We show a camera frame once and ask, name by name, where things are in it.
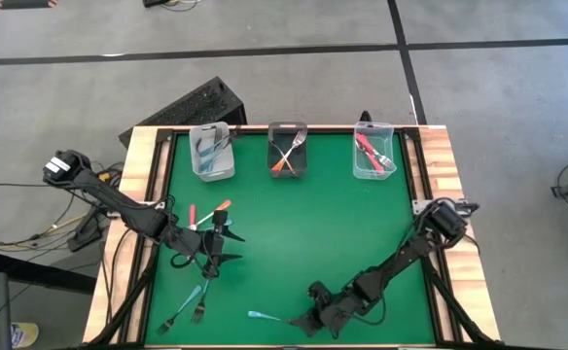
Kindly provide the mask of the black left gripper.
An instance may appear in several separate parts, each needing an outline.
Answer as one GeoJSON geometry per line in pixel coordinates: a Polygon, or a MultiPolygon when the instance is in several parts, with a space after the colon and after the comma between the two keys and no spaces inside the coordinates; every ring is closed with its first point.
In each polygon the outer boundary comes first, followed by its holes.
{"type": "Polygon", "coordinates": [[[213,228],[200,234],[198,246],[190,254],[190,260],[197,265],[204,278],[217,278],[220,275],[220,267],[224,263],[241,259],[240,255],[223,252],[224,236],[236,241],[246,242],[244,238],[229,230],[224,232],[227,229],[227,219],[227,212],[215,212],[212,217],[213,228]]]}

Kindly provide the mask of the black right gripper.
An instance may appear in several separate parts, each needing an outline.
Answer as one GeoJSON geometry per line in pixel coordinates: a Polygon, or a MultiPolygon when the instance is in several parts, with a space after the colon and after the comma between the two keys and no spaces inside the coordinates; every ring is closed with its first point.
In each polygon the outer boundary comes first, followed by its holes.
{"type": "Polygon", "coordinates": [[[319,281],[310,285],[308,296],[314,305],[306,313],[289,320],[291,325],[304,325],[302,330],[307,336],[326,329],[332,338],[338,338],[340,331],[362,306],[362,300],[350,289],[333,294],[319,281]]]}

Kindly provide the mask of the blue handled utensil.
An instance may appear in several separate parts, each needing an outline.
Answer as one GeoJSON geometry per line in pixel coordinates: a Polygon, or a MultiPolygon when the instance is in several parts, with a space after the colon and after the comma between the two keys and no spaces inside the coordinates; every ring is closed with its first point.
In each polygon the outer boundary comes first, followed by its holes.
{"type": "Polygon", "coordinates": [[[259,311],[254,311],[254,310],[248,311],[247,316],[250,317],[250,318],[255,318],[255,319],[263,319],[263,320],[280,322],[280,323],[284,323],[284,324],[292,324],[291,319],[279,318],[279,317],[267,315],[265,313],[262,313],[262,312],[259,312],[259,311]]]}

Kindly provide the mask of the white translucent plastic bin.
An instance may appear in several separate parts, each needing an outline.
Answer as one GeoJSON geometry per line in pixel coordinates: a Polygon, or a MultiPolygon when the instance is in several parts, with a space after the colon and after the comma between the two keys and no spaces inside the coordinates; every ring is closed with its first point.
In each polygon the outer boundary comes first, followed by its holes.
{"type": "Polygon", "coordinates": [[[194,174],[203,182],[224,180],[234,175],[234,157],[232,149],[232,133],[225,122],[213,122],[193,127],[189,132],[191,161],[194,174]],[[196,164],[195,142],[203,138],[201,150],[204,151],[223,137],[231,138],[230,144],[217,157],[214,168],[208,172],[198,172],[196,164]]]}

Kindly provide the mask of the dark grey plastic bin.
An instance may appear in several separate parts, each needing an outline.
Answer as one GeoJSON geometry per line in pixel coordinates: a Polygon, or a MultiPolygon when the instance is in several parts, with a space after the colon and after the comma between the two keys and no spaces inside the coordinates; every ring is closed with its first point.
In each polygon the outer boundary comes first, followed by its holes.
{"type": "Polygon", "coordinates": [[[300,178],[304,175],[307,169],[307,136],[305,141],[288,157],[292,166],[297,170],[297,176],[294,176],[289,170],[275,171],[271,169],[271,167],[281,159],[281,155],[269,143],[270,140],[273,140],[284,154],[286,154],[291,148],[296,134],[302,130],[306,131],[308,135],[307,125],[303,122],[272,122],[268,126],[266,164],[273,178],[300,178]]]}

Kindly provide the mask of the black perforated case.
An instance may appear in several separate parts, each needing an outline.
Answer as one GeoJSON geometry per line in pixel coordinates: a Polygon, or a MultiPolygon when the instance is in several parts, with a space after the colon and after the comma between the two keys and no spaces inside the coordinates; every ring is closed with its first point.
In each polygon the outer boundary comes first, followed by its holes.
{"type": "Polygon", "coordinates": [[[137,126],[247,124],[242,100],[216,76],[155,112],[137,126]]]}

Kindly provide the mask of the clear plastic bin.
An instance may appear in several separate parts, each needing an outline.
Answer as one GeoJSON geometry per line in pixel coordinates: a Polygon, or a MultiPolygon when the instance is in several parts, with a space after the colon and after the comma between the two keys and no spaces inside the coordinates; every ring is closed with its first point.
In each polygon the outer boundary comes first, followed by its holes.
{"type": "Polygon", "coordinates": [[[398,166],[396,165],[393,154],[393,135],[394,128],[389,123],[357,122],[354,125],[353,174],[356,178],[363,180],[385,180],[397,170],[398,166]],[[387,156],[394,163],[393,167],[385,169],[382,174],[375,171],[366,155],[357,149],[354,138],[356,133],[365,135],[377,151],[387,156]]]}

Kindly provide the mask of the yellow white sandal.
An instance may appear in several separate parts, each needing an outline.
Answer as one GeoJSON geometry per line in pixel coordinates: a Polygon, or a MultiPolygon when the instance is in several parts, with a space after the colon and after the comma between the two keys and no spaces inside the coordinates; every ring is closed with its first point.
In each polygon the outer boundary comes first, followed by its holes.
{"type": "Polygon", "coordinates": [[[12,322],[10,330],[13,349],[30,347],[37,341],[40,334],[40,329],[35,323],[12,322]]]}

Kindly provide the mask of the black bar with orange ends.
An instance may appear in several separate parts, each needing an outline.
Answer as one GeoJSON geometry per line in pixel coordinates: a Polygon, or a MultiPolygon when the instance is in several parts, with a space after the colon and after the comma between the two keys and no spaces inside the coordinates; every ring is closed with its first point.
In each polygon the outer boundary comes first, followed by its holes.
{"type": "Polygon", "coordinates": [[[44,9],[56,4],[56,0],[0,0],[0,10],[44,9]]]}

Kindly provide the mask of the orange handled utensil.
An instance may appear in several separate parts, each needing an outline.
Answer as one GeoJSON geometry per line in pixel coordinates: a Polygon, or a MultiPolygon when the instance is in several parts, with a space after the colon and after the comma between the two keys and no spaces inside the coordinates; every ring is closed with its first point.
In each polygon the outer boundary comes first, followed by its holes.
{"type": "Polygon", "coordinates": [[[210,220],[214,216],[216,211],[223,211],[225,209],[228,209],[230,206],[231,206],[231,201],[227,199],[224,202],[222,202],[214,211],[210,212],[200,220],[197,218],[197,210],[196,210],[196,224],[195,224],[195,229],[193,230],[197,230],[199,226],[204,224],[206,221],[210,220]]]}
{"type": "Polygon", "coordinates": [[[269,141],[270,145],[281,155],[281,159],[274,164],[271,169],[275,171],[289,170],[294,176],[297,176],[297,170],[292,166],[284,152],[275,144],[273,140],[269,141]]]}

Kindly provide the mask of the orange handled fork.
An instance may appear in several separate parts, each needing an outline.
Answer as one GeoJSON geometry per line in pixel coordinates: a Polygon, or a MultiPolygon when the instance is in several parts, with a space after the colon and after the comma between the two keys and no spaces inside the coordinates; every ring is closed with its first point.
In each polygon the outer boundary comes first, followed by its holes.
{"type": "Polygon", "coordinates": [[[279,160],[275,165],[271,167],[271,169],[276,171],[281,170],[284,164],[288,162],[288,157],[290,156],[290,154],[305,141],[306,136],[306,131],[299,131],[292,142],[291,148],[287,151],[286,154],[282,156],[281,160],[279,160]]]}

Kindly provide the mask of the white mounting bracket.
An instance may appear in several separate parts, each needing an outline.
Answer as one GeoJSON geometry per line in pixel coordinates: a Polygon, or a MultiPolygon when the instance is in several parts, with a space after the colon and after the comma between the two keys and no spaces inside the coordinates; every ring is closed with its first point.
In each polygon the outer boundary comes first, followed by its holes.
{"type": "MultiPolygon", "coordinates": [[[[444,199],[444,202],[446,202],[461,216],[465,216],[469,212],[469,209],[467,208],[469,201],[467,199],[461,198],[452,201],[444,199]]],[[[431,200],[413,200],[411,202],[411,209],[413,214],[419,215],[430,203],[431,200]]]]}

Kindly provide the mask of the red handled utensil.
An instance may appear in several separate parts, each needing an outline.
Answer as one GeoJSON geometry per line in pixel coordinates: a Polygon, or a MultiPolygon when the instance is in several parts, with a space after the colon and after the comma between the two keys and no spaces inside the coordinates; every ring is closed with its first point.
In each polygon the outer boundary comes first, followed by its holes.
{"type": "Polygon", "coordinates": [[[366,157],[372,164],[373,169],[382,174],[384,172],[384,167],[375,158],[373,151],[370,149],[371,144],[369,143],[366,136],[360,133],[356,133],[354,138],[357,149],[366,155],[366,157]]]}

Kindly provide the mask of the red handled fork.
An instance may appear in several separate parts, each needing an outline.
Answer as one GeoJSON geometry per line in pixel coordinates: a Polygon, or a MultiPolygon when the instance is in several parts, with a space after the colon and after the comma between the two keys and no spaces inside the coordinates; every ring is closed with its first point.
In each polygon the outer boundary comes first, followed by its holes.
{"type": "Polygon", "coordinates": [[[387,156],[382,155],[379,151],[377,151],[372,144],[370,145],[370,149],[373,151],[377,161],[384,167],[384,170],[393,167],[394,163],[387,156]]]}

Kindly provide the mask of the wooden table with black frame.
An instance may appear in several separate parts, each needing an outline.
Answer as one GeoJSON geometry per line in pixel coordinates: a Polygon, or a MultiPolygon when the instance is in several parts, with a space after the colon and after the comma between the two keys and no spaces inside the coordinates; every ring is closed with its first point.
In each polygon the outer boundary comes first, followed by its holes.
{"type": "Polygon", "coordinates": [[[402,126],[394,140],[398,171],[384,181],[360,180],[352,173],[353,137],[348,125],[310,129],[308,171],[298,180],[274,179],[266,165],[266,128],[244,125],[235,140],[235,174],[204,183],[194,174],[184,126],[139,126],[125,159],[121,189],[135,200],[172,195],[185,218],[191,204],[206,214],[231,201],[232,229],[246,242],[230,241],[227,262],[214,281],[202,321],[191,323],[190,302],[172,328],[157,335],[200,282],[195,267],[170,266],[160,252],[155,280],[143,305],[141,331],[148,350],[427,347],[453,339],[447,308],[412,265],[390,284],[387,311],[376,307],[367,325],[351,321],[338,338],[328,332],[308,337],[288,324],[255,319],[250,310],[291,319],[310,305],[314,281],[338,290],[358,271],[395,249],[411,218],[411,202],[459,198],[462,186],[447,130],[442,126],[402,126]]]}

